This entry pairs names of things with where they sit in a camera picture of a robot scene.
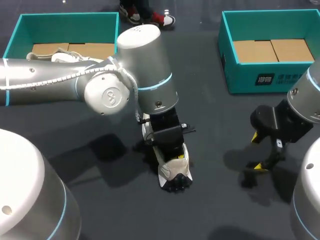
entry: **sneaker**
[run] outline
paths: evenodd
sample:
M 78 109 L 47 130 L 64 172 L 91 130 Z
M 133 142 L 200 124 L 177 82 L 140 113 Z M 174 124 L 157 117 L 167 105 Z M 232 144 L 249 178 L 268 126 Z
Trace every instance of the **sneaker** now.
M 176 19 L 174 16 L 171 15 L 162 15 L 157 12 L 154 12 L 152 14 L 151 19 L 145 21 L 145 23 L 154 24 L 158 26 L 159 28 L 168 29 L 173 27 L 175 24 Z
M 119 13 L 123 17 L 125 17 L 132 25 L 137 26 L 141 24 L 140 15 L 134 6 L 124 8 L 124 6 L 120 4 Z

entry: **logo on robot joint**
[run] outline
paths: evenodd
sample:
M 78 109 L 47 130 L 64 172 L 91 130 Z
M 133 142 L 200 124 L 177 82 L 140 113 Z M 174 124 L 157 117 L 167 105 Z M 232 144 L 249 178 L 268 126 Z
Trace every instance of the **logo on robot joint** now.
M 113 106 L 116 103 L 116 96 L 115 96 L 114 92 L 109 90 L 106 94 L 109 97 L 109 102 L 110 102 L 111 106 Z

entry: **robotic arm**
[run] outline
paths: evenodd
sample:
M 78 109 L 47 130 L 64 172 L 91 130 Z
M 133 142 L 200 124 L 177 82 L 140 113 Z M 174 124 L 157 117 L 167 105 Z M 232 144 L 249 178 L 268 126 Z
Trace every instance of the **robotic arm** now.
M 256 133 L 253 143 L 270 137 L 270 156 L 256 164 L 255 170 L 271 170 L 284 160 L 287 143 L 296 143 L 314 124 L 320 123 L 320 61 L 315 61 L 288 91 L 278 106 L 258 106 L 251 114 L 251 125 Z
M 261 105 L 251 114 L 256 133 L 253 143 L 270 137 L 270 156 L 251 165 L 255 171 L 272 170 L 284 160 L 287 143 L 296 143 L 313 124 L 320 123 L 320 60 L 316 60 L 287 93 L 278 106 Z M 297 240 L 320 239 L 320 138 L 307 151 L 290 206 L 291 228 Z
M 178 94 L 160 30 L 154 25 L 133 27 L 118 37 L 117 46 L 118 53 L 102 62 L 0 60 L 0 105 L 73 100 L 112 115 L 125 107 L 133 88 L 136 119 L 157 157 L 160 186 L 183 190 L 192 183 L 183 134 L 193 129 L 179 121 Z

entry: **cable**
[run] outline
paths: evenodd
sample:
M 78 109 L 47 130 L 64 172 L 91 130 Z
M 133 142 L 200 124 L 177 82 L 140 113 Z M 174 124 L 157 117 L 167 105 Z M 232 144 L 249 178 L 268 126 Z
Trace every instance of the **cable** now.
M 98 72 L 109 72 L 109 73 L 118 73 L 119 71 L 117 70 L 116 66 L 113 65 L 107 65 L 106 67 L 97 67 L 97 68 L 92 68 L 88 69 L 82 72 L 70 74 L 67 76 L 63 77 L 58 77 L 46 81 L 37 81 L 37 82 L 32 82 L 32 83 L 24 83 L 24 84 L 17 84 L 17 85 L 10 85 L 10 86 L 0 86 L 0 91 L 6 91 L 6 90 L 16 90 L 16 89 L 28 89 L 32 87 L 39 87 L 39 86 L 47 86 L 51 84 L 57 84 L 57 83 L 62 83 L 71 79 L 79 78 L 81 76 L 87 75 L 87 74 L 93 74 L 93 73 L 98 73 Z
M 133 85 L 133 90 L 134 90 L 134 103 L 135 103 L 135 119 L 140 122 L 141 117 L 139 114 L 139 90 L 138 90 L 138 84 L 136 82 L 136 80 L 134 79 L 134 77 L 127 72 L 127 70 L 125 70 L 124 68 L 122 68 L 123 73 L 128 77 L 128 79 L 131 81 L 132 85 Z
M 152 146 L 152 138 L 148 139 L 148 137 L 153 134 L 153 132 L 150 132 L 146 137 L 145 137 L 145 144 Z
M 70 74 L 67 76 L 63 77 L 58 77 L 46 81 L 38 81 L 38 82 L 32 82 L 32 83 L 24 83 L 24 84 L 17 84 L 17 85 L 10 85 L 10 86 L 0 86 L 0 91 L 7 91 L 7 90 L 17 90 L 17 89 L 28 89 L 28 88 L 33 88 L 33 87 L 40 87 L 40 86 L 47 86 L 51 84 L 57 84 L 57 83 L 62 83 L 71 79 L 79 78 L 84 75 L 88 74 L 93 74 L 93 73 L 99 73 L 99 72 L 108 72 L 108 73 L 113 73 L 117 75 L 118 79 L 121 79 L 121 72 L 123 72 L 131 81 L 133 85 L 133 90 L 134 90 L 134 101 L 135 101 L 135 118 L 138 122 L 140 122 L 140 115 L 139 115 L 139 103 L 138 103 L 138 84 L 134 77 L 128 73 L 124 68 L 118 69 L 115 65 L 107 65 L 105 67 L 97 67 L 97 68 L 92 68 L 88 69 L 82 72 L 77 72 L 74 74 Z

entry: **teal box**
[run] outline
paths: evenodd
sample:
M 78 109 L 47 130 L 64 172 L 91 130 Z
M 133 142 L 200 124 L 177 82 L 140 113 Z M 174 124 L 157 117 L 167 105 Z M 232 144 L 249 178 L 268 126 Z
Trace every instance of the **teal box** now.
M 117 12 L 21 14 L 3 57 L 25 59 L 34 44 L 114 44 L 119 34 Z
M 218 48 L 231 94 L 285 93 L 312 61 L 240 63 L 233 41 L 304 39 L 313 58 L 320 55 L 317 9 L 223 11 Z

